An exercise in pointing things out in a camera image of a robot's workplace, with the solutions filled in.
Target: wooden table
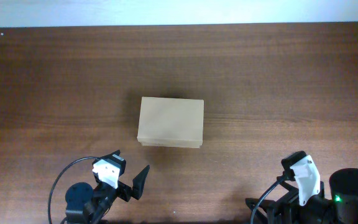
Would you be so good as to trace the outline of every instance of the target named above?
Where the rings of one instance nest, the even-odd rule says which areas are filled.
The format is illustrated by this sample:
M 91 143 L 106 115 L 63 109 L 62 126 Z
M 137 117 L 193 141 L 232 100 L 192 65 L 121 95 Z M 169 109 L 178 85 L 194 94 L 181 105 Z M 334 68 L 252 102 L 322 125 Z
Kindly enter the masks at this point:
M 142 147 L 142 96 L 203 99 L 201 149 Z M 58 173 L 117 149 L 123 182 L 151 170 L 143 197 L 117 200 L 110 220 L 248 218 L 244 199 L 299 150 L 328 187 L 358 167 L 358 23 L 0 29 L 0 223 L 47 223 Z M 55 223 L 71 184 L 95 186 L 91 169 L 62 177 Z

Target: black cable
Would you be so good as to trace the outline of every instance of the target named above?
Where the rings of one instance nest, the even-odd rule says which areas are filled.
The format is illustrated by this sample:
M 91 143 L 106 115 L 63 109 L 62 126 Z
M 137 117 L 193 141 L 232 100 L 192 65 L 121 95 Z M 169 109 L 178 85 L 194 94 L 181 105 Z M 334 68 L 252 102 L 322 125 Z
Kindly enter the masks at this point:
M 60 222 L 60 224 L 65 224 L 65 221 L 67 221 L 67 217 L 65 217 L 65 218 Z
M 70 168 L 72 165 L 76 164 L 77 162 L 81 162 L 81 161 L 86 160 L 86 159 L 96 159 L 96 160 L 100 160 L 100 158 L 95 157 L 95 156 L 88 156 L 88 157 L 84 157 L 84 158 L 81 158 L 81 159 L 77 159 L 77 160 L 73 161 L 72 163 L 68 164 L 68 165 L 59 173 L 59 175 L 57 176 L 55 182 L 53 183 L 52 189 L 50 189 L 49 199 L 48 199 L 48 219 L 49 219 L 49 224 L 52 224 L 52 218 L 51 218 L 51 216 L 50 216 L 50 203 L 51 203 L 51 201 L 52 201 L 53 190 L 55 190 L 55 187 L 56 187 L 57 182 L 59 181 L 60 177 L 66 172 L 66 170 L 68 170 L 68 168 Z
M 262 196 L 260 196 L 258 202 L 256 203 L 254 209 L 252 210 L 251 213 L 251 219 L 249 221 L 250 224 L 254 224 L 254 217 L 255 217 L 255 213 L 258 210 L 259 205 L 263 202 L 263 200 L 265 199 L 265 197 L 275 188 L 277 187 L 279 184 L 281 184 L 283 181 L 285 180 L 285 176 L 281 176 L 279 179 L 277 179 L 277 181 L 271 185 L 264 194 L 262 194 Z

